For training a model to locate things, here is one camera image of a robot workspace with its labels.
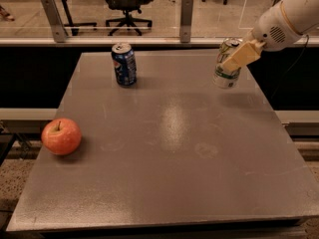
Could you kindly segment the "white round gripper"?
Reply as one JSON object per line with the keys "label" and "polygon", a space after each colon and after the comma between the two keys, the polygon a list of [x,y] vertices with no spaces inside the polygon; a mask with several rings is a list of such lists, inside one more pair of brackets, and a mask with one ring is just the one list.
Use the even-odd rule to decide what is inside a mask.
{"label": "white round gripper", "polygon": [[283,5],[276,4],[257,20],[252,36],[254,40],[239,45],[220,64],[224,70],[233,72],[258,60],[263,49],[280,51],[298,41],[302,34],[289,21]]}

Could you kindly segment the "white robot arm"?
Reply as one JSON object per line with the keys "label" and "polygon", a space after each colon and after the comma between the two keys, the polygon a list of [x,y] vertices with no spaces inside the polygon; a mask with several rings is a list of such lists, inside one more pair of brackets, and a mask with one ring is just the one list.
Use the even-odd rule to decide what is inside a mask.
{"label": "white robot arm", "polygon": [[262,51],[280,51],[319,25],[319,0],[280,0],[264,12],[243,42],[219,65],[227,72],[246,66]]}

